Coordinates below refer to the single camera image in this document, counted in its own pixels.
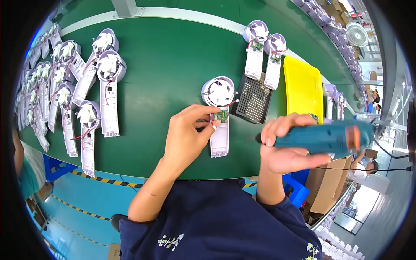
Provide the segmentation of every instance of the person's left hand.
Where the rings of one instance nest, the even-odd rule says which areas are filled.
[[[221,109],[214,106],[190,105],[171,117],[166,138],[163,164],[175,172],[176,178],[199,156],[220,121],[209,122],[210,113]],[[197,128],[204,129],[198,133]]]

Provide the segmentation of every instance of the navy shirt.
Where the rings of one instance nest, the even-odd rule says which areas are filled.
[[[321,244],[289,199],[268,206],[241,179],[175,181],[157,219],[121,219],[121,259],[322,259]]]

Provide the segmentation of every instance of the person's right hand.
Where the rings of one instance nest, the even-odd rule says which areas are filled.
[[[310,115],[292,113],[288,116],[280,116],[276,120],[268,122],[262,132],[262,145],[260,148],[260,171],[287,174],[304,169],[316,168],[327,163],[331,157],[327,154],[307,155],[304,148],[275,148],[276,137],[284,137],[290,128],[294,126],[316,125],[315,119]]]

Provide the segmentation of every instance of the floral embroidery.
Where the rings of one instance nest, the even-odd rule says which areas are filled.
[[[305,260],[318,260],[315,255],[319,253],[319,248],[317,246],[313,246],[311,243],[308,243],[306,246],[306,251],[312,252],[312,256],[308,256]]]
[[[180,234],[176,240],[175,240],[175,238],[172,238],[172,240],[171,240],[171,238],[169,238],[167,240],[164,239],[164,238],[167,238],[167,237],[168,237],[167,235],[163,235],[162,239],[159,239],[157,241],[157,243],[158,243],[159,246],[163,246],[163,247],[166,247],[166,248],[170,248],[172,245],[174,245],[173,248],[172,248],[172,251],[174,251],[176,246],[179,244],[179,241],[182,240],[183,233]]]

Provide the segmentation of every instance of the hand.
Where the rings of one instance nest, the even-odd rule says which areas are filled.
[[[278,119],[268,122],[262,132],[262,145],[260,148],[260,171],[286,174],[304,169],[315,168],[327,163],[331,157],[327,154],[306,155],[308,150],[304,148],[275,148],[276,137],[284,137],[290,128],[294,126],[316,125],[315,119],[304,114],[292,113],[288,116],[280,116]]]
[[[220,121],[209,122],[210,113],[221,109],[214,106],[191,105],[171,117],[166,138],[163,164],[175,172],[176,178],[199,156]],[[200,133],[197,128],[205,127]]]

